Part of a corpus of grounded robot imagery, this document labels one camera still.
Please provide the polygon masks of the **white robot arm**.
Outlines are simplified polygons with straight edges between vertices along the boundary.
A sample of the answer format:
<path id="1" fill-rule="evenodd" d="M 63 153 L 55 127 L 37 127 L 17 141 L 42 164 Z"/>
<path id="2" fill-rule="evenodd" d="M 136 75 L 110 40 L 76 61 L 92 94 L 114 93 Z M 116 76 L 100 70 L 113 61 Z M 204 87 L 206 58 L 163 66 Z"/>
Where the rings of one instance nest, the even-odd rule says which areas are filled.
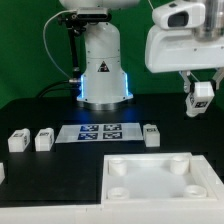
<path id="1" fill-rule="evenodd" d="M 111 10 L 140 0 L 59 0 L 69 11 L 66 25 L 85 36 L 83 106 L 109 110 L 133 98 L 120 63 L 120 35 Z M 184 79 L 187 114 L 203 113 L 224 79 L 224 0 L 172 0 L 152 11 L 145 65 L 153 73 L 177 71 Z"/>

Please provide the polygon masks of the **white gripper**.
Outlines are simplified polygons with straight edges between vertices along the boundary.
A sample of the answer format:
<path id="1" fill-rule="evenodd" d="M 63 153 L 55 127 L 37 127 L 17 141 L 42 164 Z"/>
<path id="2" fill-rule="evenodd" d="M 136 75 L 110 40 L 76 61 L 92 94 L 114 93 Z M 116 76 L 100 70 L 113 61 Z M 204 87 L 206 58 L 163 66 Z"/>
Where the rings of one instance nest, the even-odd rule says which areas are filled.
<path id="1" fill-rule="evenodd" d="M 201 42 L 191 30 L 163 30 L 154 25 L 147 36 L 145 65 L 152 73 L 180 71 L 185 93 L 191 92 L 189 70 L 219 68 L 213 76 L 218 90 L 224 79 L 224 37 Z"/>

